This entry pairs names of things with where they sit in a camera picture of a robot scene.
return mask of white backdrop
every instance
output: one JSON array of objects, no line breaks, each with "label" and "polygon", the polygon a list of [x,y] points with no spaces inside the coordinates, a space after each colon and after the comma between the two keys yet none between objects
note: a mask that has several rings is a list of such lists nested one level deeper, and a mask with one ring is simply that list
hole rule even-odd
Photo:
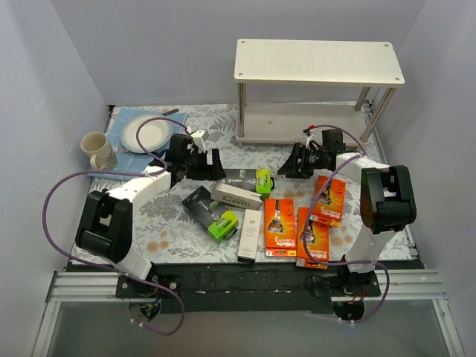
[{"label": "white backdrop", "polygon": [[[48,0],[0,0],[0,65],[0,355],[29,356],[66,261],[43,235],[43,200],[87,168],[79,143],[104,128],[107,107]],[[76,178],[52,201],[51,233],[67,250],[88,185]]]},{"label": "white backdrop", "polygon": [[[51,0],[110,104],[235,103],[239,38],[403,43],[425,0]],[[249,86],[254,100],[355,100],[358,89]]]},{"label": "white backdrop", "polygon": [[467,356],[476,356],[476,3],[427,0],[398,55],[406,84],[379,132],[408,165],[418,252],[438,268]]}]

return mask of cardboard box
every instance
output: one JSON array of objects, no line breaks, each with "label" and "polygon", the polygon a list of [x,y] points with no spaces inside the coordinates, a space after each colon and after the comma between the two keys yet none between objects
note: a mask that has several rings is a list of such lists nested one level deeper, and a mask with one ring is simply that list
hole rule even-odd
[{"label": "cardboard box", "polygon": [[181,203],[215,242],[228,240],[236,233],[238,217],[224,204],[212,200],[205,187],[200,186]]},{"label": "cardboard box", "polygon": [[[307,207],[299,207],[297,210],[297,252],[296,266],[306,268],[327,269],[323,264],[317,264],[309,258],[304,249],[303,231],[306,217],[309,213]],[[324,223],[311,221],[311,226],[306,229],[307,248],[309,253],[317,260],[329,261],[329,226]]]},{"label": "cardboard box", "polygon": [[274,178],[267,169],[225,169],[223,184],[263,195],[267,199],[274,189]]},{"label": "cardboard box", "polygon": [[[326,183],[326,176],[319,176],[316,184],[314,197]],[[345,181],[333,179],[330,186],[326,187],[312,210],[311,219],[313,221],[340,227],[342,220],[342,210],[345,200]]]},{"label": "cardboard box", "polygon": [[233,187],[219,182],[211,193],[211,199],[240,208],[257,210],[263,203],[263,197],[259,193]]},{"label": "cardboard box", "polygon": [[261,211],[245,210],[241,238],[239,239],[238,261],[254,263],[260,237]]},{"label": "cardboard box", "polygon": [[292,199],[265,200],[267,257],[296,257],[295,204]]}]

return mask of black product box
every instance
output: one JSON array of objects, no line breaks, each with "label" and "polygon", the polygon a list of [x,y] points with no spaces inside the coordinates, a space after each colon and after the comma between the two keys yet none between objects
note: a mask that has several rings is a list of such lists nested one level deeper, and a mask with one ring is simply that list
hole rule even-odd
[{"label": "black product box", "polygon": [[200,186],[181,203],[215,242],[228,240],[236,233],[238,218],[224,204],[212,200],[205,187]]}]

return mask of gray floral fabric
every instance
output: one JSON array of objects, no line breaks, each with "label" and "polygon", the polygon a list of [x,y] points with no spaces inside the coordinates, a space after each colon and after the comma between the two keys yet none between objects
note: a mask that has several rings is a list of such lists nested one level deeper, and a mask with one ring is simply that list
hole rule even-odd
[{"label": "gray floral fabric", "polygon": [[[141,109],[165,112],[172,107],[155,106],[140,107]],[[181,112],[188,113],[187,125],[194,129],[208,129],[208,148],[220,149],[224,168],[268,168],[275,174],[276,188],[272,197],[289,197],[295,200],[295,210],[298,207],[309,207],[315,190],[315,181],[319,174],[329,175],[329,171],[316,172],[310,180],[287,179],[276,176],[277,169],[284,163],[291,152],[289,145],[244,146],[238,148],[235,140],[238,107],[236,105],[209,106],[180,106]],[[111,123],[118,115],[120,108],[115,108]],[[370,158],[379,161],[379,154],[373,138],[365,146]],[[344,176],[336,176],[347,183],[344,214],[340,228],[330,228],[330,258],[340,260],[349,251],[362,226],[359,215],[360,187]],[[94,178],[91,190],[112,189],[120,184]],[[237,233],[227,242],[216,244],[207,233],[184,212],[181,201],[198,186],[206,186],[212,190],[215,183],[207,181],[191,181],[185,179],[173,189],[157,195],[146,203],[139,214],[134,217],[134,248],[138,249],[148,260],[154,263],[235,263],[241,221],[244,211],[230,208],[239,218],[240,225]],[[266,257],[264,247],[264,225],[261,227],[260,241],[257,252],[257,262],[294,261],[293,258]],[[76,257],[103,263],[86,251],[73,247]],[[380,260],[408,260],[408,236],[399,232],[387,244]]]}]

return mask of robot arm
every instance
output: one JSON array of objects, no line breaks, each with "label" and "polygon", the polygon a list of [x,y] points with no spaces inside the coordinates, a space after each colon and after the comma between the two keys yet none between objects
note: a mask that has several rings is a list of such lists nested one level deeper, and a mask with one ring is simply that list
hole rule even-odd
[{"label": "robot arm", "polygon": [[[348,152],[339,129],[322,132],[323,145],[314,140],[309,129],[304,130],[306,145],[296,143],[286,163],[277,171],[288,178],[309,179],[316,169],[334,171],[345,161],[358,155]],[[405,166],[380,164],[366,157],[351,161],[339,173],[361,184],[360,214],[364,225],[344,260],[377,261],[388,241],[396,232],[415,221],[417,209],[410,173]],[[341,275],[343,285],[353,281],[368,281],[375,266],[352,264]]]},{"label": "robot arm", "polygon": [[152,263],[132,247],[132,217],[160,192],[170,189],[184,177],[217,181],[226,177],[218,149],[206,150],[208,132],[174,134],[165,151],[167,170],[152,161],[148,176],[134,178],[106,192],[88,194],[76,235],[76,244],[93,255],[108,260],[117,269],[148,279]]}]

